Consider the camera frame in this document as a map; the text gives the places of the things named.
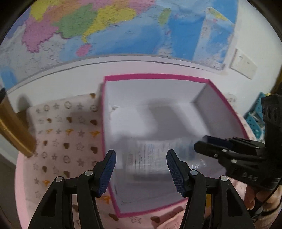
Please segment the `finger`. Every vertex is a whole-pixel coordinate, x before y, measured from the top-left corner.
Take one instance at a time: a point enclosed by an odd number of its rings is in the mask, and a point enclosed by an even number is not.
[[[253,209],[255,206],[255,191],[250,186],[246,188],[244,204],[247,209]]]
[[[271,191],[260,191],[257,193],[256,197],[259,201],[263,202],[267,199],[267,197],[269,197],[270,194]],[[274,194],[268,199],[268,203],[271,203],[273,201],[273,196]]]

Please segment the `sleeve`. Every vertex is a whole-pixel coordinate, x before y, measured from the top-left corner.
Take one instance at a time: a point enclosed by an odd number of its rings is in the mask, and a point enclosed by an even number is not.
[[[269,211],[269,212],[263,212],[261,214],[261,216],[258,218],[258,220],[254,223],[256,229],[268,229],[268,228],[270,228],[272,223],[277,218],[279,212],[281,211],[281,208],[282,208],[281,201],[282,201],[282,198],[280,200],[280,205],[276,209]]]

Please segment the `yellow province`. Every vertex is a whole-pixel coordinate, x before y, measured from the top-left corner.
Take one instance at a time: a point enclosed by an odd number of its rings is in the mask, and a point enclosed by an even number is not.
[[[47,8],[49,6],[57,6],[60,2],[61,0],[37,0],[31,5],[30,15],[32,15],[36,21],[41,21]]]
[[[123,9],[119,9],[116,6],[100,8],[93,24],[83,33],[82,40],[87,42],[86,37],[90,34],[103,30],[110,24],[132,20],[135,16],[136,11],[128,7]]]
[[[209,7],[209,12],[215,16],[215,18],[218,18],[218,19],[221,19],[221,20],[224,20],[224,21],[228,21],[228,18],[226,18],[224,15],[222,15],[220,12],[218,12],[216,9],[212,8],[212,7]]]

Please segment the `gold cylinder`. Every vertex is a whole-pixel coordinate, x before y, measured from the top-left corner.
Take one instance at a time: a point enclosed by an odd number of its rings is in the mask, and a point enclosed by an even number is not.
[[[4,88],[0,90],[0,133],[25,156],[33,155],[36,140],[15,114]]]

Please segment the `pink province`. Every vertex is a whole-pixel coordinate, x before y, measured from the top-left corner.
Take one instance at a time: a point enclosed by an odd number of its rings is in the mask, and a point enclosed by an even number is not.
[[[140,14],[154,4],[155,0],[129,0],[128,7],[134,9],[138,14]]]
[[[58,27],[52,26],[48,18],[36,22],[33,16],[26,21],[26,29],[22,37],[22,43],[25,43],[30,52],[39,52],[39,45],[48,40],[58,30]]]
[[[98,10],[104,8],[107,5],[112,5],[118,2],[126,2],[129,8],[134,9],[138,14],[143,13],[152,5],[155,4],[155,0],[78,0],[81,5],[87,5],[92,3],[92,9]]]
[[[93,4],[92,9],[98,10],[99,8],[104,8],[107,5],[111,5],[113,0],[78,0],[81,5]]]
[[[91,48],[91,44],[85,44],[83,46],[80,46],[79,49],[76,51],[76,55],[78,57],[83,57],[88,54],[90,48]]]

